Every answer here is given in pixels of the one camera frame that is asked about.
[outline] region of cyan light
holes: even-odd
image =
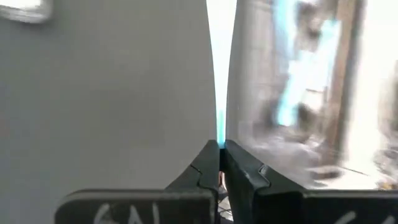
[[[229,58],[235,23],[236,0],[207,0],[216,92],[217,143],[224,148]]]

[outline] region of gray wall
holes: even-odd
[[[165,187],[215,139],[205,1],[56,1],[0,21],[0,223],[83,188]]]

